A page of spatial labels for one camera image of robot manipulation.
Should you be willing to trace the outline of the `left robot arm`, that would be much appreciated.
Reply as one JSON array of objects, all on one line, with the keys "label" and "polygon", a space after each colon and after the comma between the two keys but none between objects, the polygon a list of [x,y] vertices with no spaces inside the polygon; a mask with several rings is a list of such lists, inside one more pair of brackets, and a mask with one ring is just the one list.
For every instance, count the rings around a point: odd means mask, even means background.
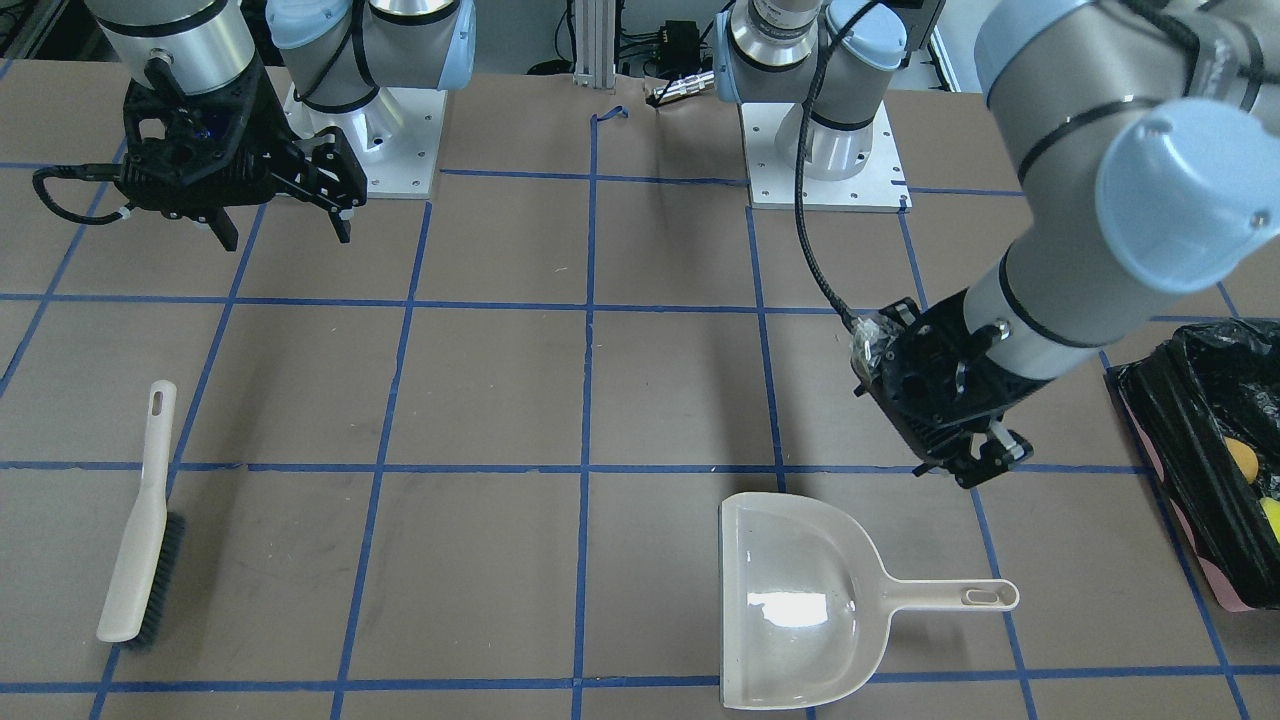
[{"label": "left robot arm", "polygon": [[1002,1],[975,73],[1032,214],[931,307],[854,311],[820,269],[806,181],[823,137],[870,145],[906,56],[891,1],[728,1],[716,91],[786,102],[781,150],[808,270],[851,340],[854,393],[916,457],[975,487],[1032,457],[1005,414],[1277,237],[1275,1]]}]

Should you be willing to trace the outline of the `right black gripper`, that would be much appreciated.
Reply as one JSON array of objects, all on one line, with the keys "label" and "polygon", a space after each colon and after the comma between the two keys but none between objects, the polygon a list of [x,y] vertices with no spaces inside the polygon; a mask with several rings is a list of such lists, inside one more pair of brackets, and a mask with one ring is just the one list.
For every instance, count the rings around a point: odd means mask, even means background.
[{"label": "right black gripper", "polygon": [[236,252],[241,233],[225,208],[283,192],[326,213],[339,243],[369,201],[369,178],[338,126],[310,138],[291,131],[264,65],[219,88],[187,92],[173,65],[146,65],[123,106],[125,154],[115,187],[137,208],[189,215]]}]

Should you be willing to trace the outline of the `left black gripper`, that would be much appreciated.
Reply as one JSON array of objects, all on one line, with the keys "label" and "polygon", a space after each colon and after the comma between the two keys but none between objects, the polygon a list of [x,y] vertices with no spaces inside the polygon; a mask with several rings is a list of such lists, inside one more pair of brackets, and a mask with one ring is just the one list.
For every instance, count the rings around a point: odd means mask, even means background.
[{"label": "left black gripper", "polygon": [[961,297],[925,311],[902,299],[856,316],[850,331],[854,393],[873,397],[919,457],[914,477],[942,468],[972,489],[1034,455],[1033,443],[1002,421],[1030,396],[1030,379],[991,357],[1012,337],[1009,320],[972,329]]}]

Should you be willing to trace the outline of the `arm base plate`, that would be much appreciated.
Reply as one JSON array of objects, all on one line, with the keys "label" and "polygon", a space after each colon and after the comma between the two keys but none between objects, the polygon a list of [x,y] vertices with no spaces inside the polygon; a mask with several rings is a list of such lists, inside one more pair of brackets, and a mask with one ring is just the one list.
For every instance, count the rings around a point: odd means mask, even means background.
[{"label": "arm base plate", "polygon": [[288,97],[284,113],[302,137],[325,127],[343,129],[367,179],[371,199],[430,199],[447,101],[430,88],[380,88],[364,108],[326,114]]},{"label": "arm base plate", "polygon": [[[792,209],[800,113],[794,104],[739,106],[750,204]],[[913,208],[887,106],[855,131],[810,123],[803,164],[803,205],[815,211],[897,213]]]}]

